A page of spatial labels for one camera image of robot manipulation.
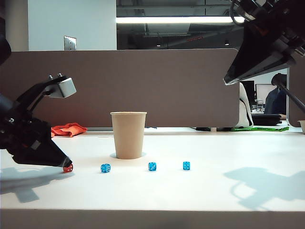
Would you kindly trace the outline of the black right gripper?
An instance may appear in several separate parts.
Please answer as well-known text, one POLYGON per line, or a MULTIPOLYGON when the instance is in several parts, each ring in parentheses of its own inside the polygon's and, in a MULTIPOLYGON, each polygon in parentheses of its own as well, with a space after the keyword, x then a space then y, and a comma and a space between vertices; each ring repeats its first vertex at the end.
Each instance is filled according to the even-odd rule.
POLYGON ((226 85, 296 64, 293 53, 305 55, 303 0, 245 1, 244 39, 224 77, 226 85))

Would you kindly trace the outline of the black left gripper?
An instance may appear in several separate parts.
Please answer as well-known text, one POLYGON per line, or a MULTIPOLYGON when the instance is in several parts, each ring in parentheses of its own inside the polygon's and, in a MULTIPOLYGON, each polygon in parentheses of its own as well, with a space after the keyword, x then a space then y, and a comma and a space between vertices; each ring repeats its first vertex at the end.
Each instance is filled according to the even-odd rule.
POLYGON ((0 148, 18 164, 69 167, 70 158, 51 140, 50 125, 11 104, 0 106, 0 148))

